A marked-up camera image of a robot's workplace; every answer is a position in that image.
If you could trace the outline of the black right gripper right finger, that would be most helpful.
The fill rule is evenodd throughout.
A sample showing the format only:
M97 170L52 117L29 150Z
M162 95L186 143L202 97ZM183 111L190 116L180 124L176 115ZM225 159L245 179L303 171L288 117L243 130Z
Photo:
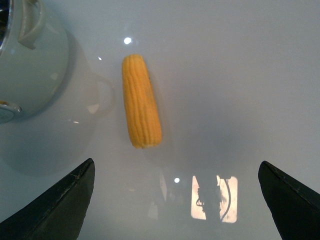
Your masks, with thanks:
M267 161L258 170L262 195L283 240L320 238L320 194Z

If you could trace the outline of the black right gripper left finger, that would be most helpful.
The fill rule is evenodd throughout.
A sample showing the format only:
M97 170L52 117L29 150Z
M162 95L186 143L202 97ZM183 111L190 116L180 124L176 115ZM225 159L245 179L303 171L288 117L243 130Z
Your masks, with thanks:
M2 240L76 240L82 229L95 182L95 163L89 158L2 221Z

